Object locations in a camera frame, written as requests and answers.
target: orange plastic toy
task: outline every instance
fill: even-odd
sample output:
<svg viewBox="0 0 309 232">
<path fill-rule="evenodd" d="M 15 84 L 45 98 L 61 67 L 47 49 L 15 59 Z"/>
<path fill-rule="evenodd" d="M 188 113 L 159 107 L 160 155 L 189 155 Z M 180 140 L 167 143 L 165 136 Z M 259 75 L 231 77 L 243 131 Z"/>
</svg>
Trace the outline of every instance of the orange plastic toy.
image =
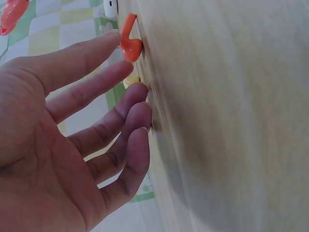
<svg viewBox="0 0 309 232">
<path fill-rule="evenodd" d="M 7 35 L 14 30 L 28 6 L 29 0 L 6 0 L 0 19 L 0 35 Z"/>
<path fill-rule="evenodd" d="M 121 31 L 120 47 L 125 60 L 128 62 L 135 62 L 138 60 L 142 48 L 142 42 L 140 39 L 129 39 L 136 18 L 137 16 L 135 14 L 129 14 L 126 17 L 126 21 Z"/>
</svg>

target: palm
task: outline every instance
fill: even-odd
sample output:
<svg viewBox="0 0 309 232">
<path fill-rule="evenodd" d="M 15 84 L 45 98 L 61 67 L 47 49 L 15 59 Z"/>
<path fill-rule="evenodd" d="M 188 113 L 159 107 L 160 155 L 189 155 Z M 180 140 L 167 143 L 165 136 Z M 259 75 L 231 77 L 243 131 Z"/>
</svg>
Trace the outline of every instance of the palm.
<svg viewBox="0 0 309 232">
<path fill-rule="evenodd" d="M 95 53 L 94 49 L 91 53 L 93 67 L 88 67 L 84 74 L 102 62 L 93 58 Z M 63 54 L 46 55 L 46 58 L 57 55 Z M 113 73 L 117 78 L 110 78 L 107 74 L 111 70 L 107 69 L 101 76 L 78 84 L 45 103 L 46 92 L 79 77 L 57 87 L 48 86 L 45 84 L 48 81 L 40 79 L 40 69 L 28 68 L 33 59 L 13 61 L 0 72 L 0 86 L 5 86 L 0 96 L 6 99 L 0 104 L 0 112 L 7 112 L 0 114 L 0 120 L 5 122 L 0 126 L 0 199 L 4 205 L 0 214 L 5 211 L 1 220 L 12 221 L 13 217 L 27 224 L 24 227 L 20 223 L 14 230 L 89 231 L 134 195 L 147 171 L 149 160 L 145 156 L 144 167 L 137 165 L 132 173 L 134 162 L 140 157 L 130 155 L 141 150 L 136 148 L 136 140 L 147 153 L 147 149 L 143 149 L 143 141 L 147 142 L 145 134 L 143 130 L 136 130 L 150 125 L 151 111 L 141 103 L 147 96 L 147 89 L 143 84 L 132 86 L 115 109 L 94 126 L 66 138 L 57 124 L 126 77 L 131 65 L 119 63 L 110 68 L 118 70 Z M 98 87 L 104 75 L 109 76 L 104 82 L 107 86 Z M 90 89 L 88 97 L 79 98 Z M 121 135 L 107 154 L 84 161 L 83 157 L 106 146 L 119 131 Z M 118 181 L 102 189 L 97 187 L 125 164 L 127 168 Z"/>
</svg>

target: wooden surface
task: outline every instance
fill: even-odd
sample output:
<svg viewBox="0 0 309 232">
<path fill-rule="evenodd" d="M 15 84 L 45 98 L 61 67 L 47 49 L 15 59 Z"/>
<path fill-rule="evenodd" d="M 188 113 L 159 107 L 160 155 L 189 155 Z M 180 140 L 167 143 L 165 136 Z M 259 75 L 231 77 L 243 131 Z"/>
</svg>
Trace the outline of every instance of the wooden surface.
<svg viewBox="0 0 309 232">
<path fill-rule="evenodd" d="M 138 15 L 167 232 L 309 231 L 309 3 L 118 0 Z"/>
</svg>

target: white knob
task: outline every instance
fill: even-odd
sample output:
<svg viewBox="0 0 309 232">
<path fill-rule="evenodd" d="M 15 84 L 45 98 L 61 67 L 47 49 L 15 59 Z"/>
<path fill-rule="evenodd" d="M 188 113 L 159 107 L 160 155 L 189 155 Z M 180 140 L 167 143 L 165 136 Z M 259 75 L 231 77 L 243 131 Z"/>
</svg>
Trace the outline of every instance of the white knob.
<svg viewBox="0 0 309 232">
<path fill-rule="evenodd" d="M 114 18 L 118 13 L 117 0 L 103 0 L 103 7 L 105 16 L 108 18 Z"/>
</svg>

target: finger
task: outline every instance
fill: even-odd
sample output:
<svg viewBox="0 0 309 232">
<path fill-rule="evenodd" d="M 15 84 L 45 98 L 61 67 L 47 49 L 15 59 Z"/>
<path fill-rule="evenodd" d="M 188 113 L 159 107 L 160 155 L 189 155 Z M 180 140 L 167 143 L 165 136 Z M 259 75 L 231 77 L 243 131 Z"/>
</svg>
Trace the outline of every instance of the finger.
<svg viewBox="0 0 309 232">
<path fill-rule="evenodd" d="M 144 102 L 134 105 L 126 119 L 120 136 L 103 155 L 87 161 L 89 170 L 97 184 L 119 173 L 126 162 L 126 148 L 131 133 L 141 127 L 149 128 L 152 110 Z"/>
<path fill-rule="evenodd" d="M 148 89 L 143 83 L 131 85 L 118 104 L 103 118 L 93 126 L 69 136 L 82 157 L 106 147 L 121 131 L 130 109 L 145 101 L 147 94 Z"/>
<path fill-rule="evenodd" d="M 131 200 L 139 189 L 149 168 L 150 151 L 148 131 L 133 131 L 127 142 L 126 165 L 118 179 L 100 189 L 105 202 L 106 215 Z"/>
<path fill-rule="evenodd" d="M 91 73 L 111 55 L 119 43 L 119 32 L 111 30 L 57 52 L 17 58 L 14 62 L 40 81 L 47 96 L 51 91 Z"/>
<path fill-rule="evenodd" d="M 113 88 L 132 71 L 133 65 L 126 61 L 111 65 L 100 74 L 78 83 L 48 100 L 46 109 L 58 124 Z"/>
</svg>

